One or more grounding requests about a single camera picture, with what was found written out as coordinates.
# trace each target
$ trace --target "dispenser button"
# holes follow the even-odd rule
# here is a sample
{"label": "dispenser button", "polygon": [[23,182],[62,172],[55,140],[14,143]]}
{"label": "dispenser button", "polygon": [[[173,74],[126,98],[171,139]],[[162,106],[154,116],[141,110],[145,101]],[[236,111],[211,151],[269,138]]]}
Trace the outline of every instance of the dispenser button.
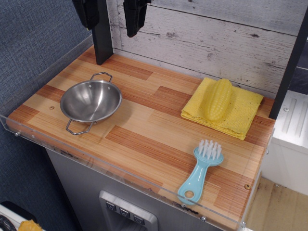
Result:
{"label": "dispenser button", "polygon": [[106,205],[109,209],[111,209],[112,211],[116,211],[116,206],[108,201],[106,201]]}
{"label": "dispenser button", "polygon": [[130,213],[122,208],[120,208],[120,213],[122,216],[125,216],[126,218],[130,218]]}
{"label": "dispenser button", "polygon": [[144,219],[134,215],[134,220],[135,222],[137,222],[138,224],[144,225]]}

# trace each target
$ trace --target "white bristles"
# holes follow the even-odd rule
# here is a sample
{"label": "white bristles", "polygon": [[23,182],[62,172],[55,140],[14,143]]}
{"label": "white bristles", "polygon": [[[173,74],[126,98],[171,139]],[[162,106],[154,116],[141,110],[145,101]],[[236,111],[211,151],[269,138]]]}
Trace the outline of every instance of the white bristles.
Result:
{"label": "white bristles", "polygon": [[206,151],[207,151],[207,146],[208,146],[208,140],[205,140],[205,144],[204,144],[204,149],[203,149],[202,157],[205,157],[205,154],[206,154]]}
{"label": "white bristles", "polygon": [[214,144],[213,144],[213,141],[210,141],[210,144],[208,145],[207,152],[206,152],[206,156],[207,156],[207,159],[208,159],[208,160],[209,160],[210,157],[211,157],[213,145],[214,145]]}
{"label": "white bristles", "polygon": [[199,143],[199,155],[201,155],[202,149],[203,149],[204,140],[201,140]]}
{"label": "white bristles", "polygon": [[220,157],[220,153],[221,153],[221,145],[219,144],[217,147],[217,159]]}
{"label": "white bristles", "polygon": [[205,157],[209,160],[210,158],[215,160],[220,157],[221,154],[221,145],[213,141],[201,140],[199,143],[199,155]]}

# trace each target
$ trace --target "toy kitchen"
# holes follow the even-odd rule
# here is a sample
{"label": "toy kitchen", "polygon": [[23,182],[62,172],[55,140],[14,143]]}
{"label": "toy kitchen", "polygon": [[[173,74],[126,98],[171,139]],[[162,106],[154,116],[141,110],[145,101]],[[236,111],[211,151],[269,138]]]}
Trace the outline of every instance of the toy kitchen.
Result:
{"label": "toy kitchen", "polygon": [[73,0],[94,45],[1,117],[83,230],[246,229],[307,5],[215,2]]}

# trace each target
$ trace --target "blue fabric wall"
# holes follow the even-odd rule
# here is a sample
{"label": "blue fabric wall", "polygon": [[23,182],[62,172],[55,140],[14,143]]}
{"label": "blue fabric wall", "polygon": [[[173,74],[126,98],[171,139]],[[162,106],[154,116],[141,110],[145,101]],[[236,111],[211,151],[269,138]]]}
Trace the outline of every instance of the blue fabric wall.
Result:
{"label": "blue fabric wall", "polygon": [[[72,62],[91,36],[71,0],[0,1],[0,114],[8,116]],[[26,209],[48,231],[76,230],[42,149],[0,127],[0,202]]]}

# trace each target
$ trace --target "yellow corn cob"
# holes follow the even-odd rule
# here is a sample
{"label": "yellow corn cob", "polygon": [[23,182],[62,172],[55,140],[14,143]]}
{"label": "yellow corn cob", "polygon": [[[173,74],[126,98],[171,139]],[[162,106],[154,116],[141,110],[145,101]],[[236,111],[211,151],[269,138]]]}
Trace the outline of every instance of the yellow corn cob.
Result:
{"label": "yellow corn cob", "polygon": [[217,121],[223,117],[230,104],[232,84],[223,78],[218,80],[208,94],[205,103],[205,117]]}

